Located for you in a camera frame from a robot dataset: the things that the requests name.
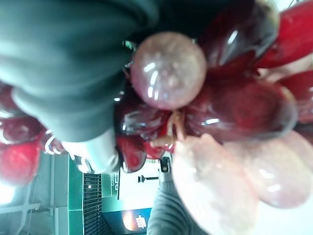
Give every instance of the red grape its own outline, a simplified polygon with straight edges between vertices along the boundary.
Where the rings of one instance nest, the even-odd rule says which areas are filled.
[[[196,44],[181,34],[165,32],[140,45],[131,67],[131,83],[147,104],[175,110],[197,96],[205,71],[205,57]]]
[[[153,148],[149,142],[143,142],[143,147],[147,154],[147,159],[160,159],[164,154],[164,150],[162,148]]]
[[[124,135],[140,135],[161,127],[170,115],[144,103],[133,90],[127,89],[115,104],[115,131]]]
[[[36,176],[40,160],[37,141],[8,145],[0,153],[0,181],[25,185]]]
[[[140,136],[116,136],[116,144],[124,160],[124,171],[139,171],[146,161],[143,139]]]
[[[249,78],[206,83],[185,111],[193,135],[208,133],[218,141],[278,137],[297,121],[296,104],[286,88]]]
[[[18,144],[33,141],[42,129],[43,126],[37,119],[30,116],[4,119],[0,126],[0,142],[4,144]]]
[[[299,122],[313,122],[313,70],[285,77],[278,81],[297,100]]]
[[[233,76],[252,67],[278,35],[279,16],[263,1],[235,2],[199,38],[208,72]]]
[[[313,52],[313,0],[281,12],[279,36],[266,52],[258,68],[273,68],[298,60]]]

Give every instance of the grape stem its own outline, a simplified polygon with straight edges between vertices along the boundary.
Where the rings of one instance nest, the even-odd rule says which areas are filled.
[[[184,113],[173,111],[167,122],[167,133],[165,136],[159,137],[150,142],[151,147],[165,147],[166,145],[175,144],[175,141],[183,141],[186,139],[186,131],[184,127]]]

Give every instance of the grape bunch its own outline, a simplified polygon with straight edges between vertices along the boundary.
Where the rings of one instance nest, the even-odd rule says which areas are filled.
[[[0,83],[0,183],[20,186],[36,176],[41,150],[51,155],[65,150],[51,131],[17,107],[11,91]]]
[[[312,53],[312,9],[313,0],[281,13],[263,0],[237,2],[196,43],[176,32],[148,37],[115,105],[124,170],[174,153],[178,193],[213,235],[251,234],[259,200],[304,204],[313,188],[313,71],[275,82],[260,72]]]

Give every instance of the gray sleeve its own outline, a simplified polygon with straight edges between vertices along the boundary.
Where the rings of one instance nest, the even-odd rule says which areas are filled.
[[[160,185],[151,210],[147,235],[206,235],[186,211],[171,173],[160,173]]]
[[[154,0],[1,0],[0,79],[60,140],[93,139],[112,126],[122,41],[157,21]]]

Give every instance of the railing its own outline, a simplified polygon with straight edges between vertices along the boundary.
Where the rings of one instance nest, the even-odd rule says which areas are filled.
[[[115,235],[102,215],[101,175],[84,174],[84,235]]]

